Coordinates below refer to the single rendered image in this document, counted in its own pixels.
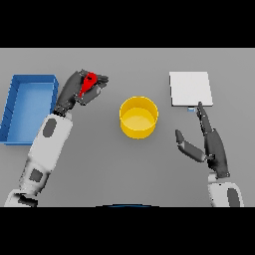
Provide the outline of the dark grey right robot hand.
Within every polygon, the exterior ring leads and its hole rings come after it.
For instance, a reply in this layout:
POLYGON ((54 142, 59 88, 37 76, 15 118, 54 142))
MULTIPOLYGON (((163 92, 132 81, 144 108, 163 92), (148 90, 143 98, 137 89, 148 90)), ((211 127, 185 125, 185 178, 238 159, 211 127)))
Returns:
POLYGON ((207 162, 208 167, 216 173, 217 178, 229 177, 230 172, 223 141, 218 131, 211 126, 202 102, 198 103, 196 114, 204 138, 204 150, 188 142, 182 132, 177 129, 175 138, 178 149, 196 162, 207 162))

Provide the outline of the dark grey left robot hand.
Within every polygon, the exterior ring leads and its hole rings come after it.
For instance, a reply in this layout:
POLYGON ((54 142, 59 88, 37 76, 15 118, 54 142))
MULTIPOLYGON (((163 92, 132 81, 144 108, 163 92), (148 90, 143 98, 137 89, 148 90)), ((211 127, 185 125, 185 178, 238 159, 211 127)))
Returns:
POLYGON ((54 115, 64 117, 67 111, 71 110, 76 103, 85 106, 101 93, 102 88, 107 85, 109 78, 96 74, 98 81, 81 98, 79 97, 83 79, 88 72, 85 70, 76 71, 67 80, 54 107, 54 115))

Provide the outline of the red beaker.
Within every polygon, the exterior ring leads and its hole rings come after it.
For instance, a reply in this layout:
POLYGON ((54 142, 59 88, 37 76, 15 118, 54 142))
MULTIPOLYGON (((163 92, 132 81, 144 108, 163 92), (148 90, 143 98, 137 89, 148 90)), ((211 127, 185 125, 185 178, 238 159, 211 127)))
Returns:
POLYGON ((79 97, 81 98, 97 81, 98 76, 95 73, 88 72, 83 79, 79 97))

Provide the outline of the pale square measuring scale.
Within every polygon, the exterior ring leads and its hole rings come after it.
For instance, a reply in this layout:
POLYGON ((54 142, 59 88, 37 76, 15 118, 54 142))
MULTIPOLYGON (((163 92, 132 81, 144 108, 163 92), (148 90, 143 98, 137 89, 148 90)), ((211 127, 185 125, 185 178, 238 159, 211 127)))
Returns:
POLYGON ((195 108, 199 102, 213 106, 207 72, 170 72, 169 85, 173 107, 195 108))

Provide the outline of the yellow bowl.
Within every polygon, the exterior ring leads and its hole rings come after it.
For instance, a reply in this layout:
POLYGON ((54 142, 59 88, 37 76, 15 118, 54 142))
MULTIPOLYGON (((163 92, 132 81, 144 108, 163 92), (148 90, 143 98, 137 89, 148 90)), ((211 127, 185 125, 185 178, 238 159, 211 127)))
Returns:
POLYGON ((153 133, 158 116, 158 108, 151 99, 134 96, 120 106, 120 128, 132 139, 144 139, 153 133))

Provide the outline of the blue plastic tray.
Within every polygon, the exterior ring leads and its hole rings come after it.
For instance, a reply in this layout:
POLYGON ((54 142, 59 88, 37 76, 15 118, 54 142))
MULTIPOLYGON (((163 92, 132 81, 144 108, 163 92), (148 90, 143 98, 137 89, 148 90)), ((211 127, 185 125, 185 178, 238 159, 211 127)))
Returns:
POLYGON ((13 75, 0 123, 0 143, 31 145, 55 106, 58 88, 55 75, 13 75))

